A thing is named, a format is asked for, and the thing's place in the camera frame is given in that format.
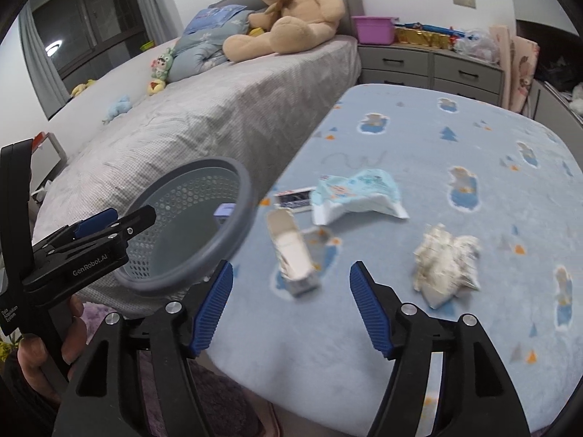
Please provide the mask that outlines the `person's left hand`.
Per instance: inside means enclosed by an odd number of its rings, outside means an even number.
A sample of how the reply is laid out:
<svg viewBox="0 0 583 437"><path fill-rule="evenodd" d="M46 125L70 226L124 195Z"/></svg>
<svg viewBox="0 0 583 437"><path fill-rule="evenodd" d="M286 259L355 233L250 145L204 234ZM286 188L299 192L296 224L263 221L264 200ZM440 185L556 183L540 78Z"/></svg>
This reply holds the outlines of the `person's left hand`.
<svg viewBox="0 0 583 437"><path fill-rule="evenodd" d="M87 327L82 320L83 303L76 295L69 298L68 308L72 315L72 324L67 330L67 336L62 344L61 355L65 363L72 365L86 347ZM18 362L27 383L44 398L60 403L60 396L43 373L43 366L48 360L50 360L50 354L48 354L41 338L29 335L21 340Z"/></svg>

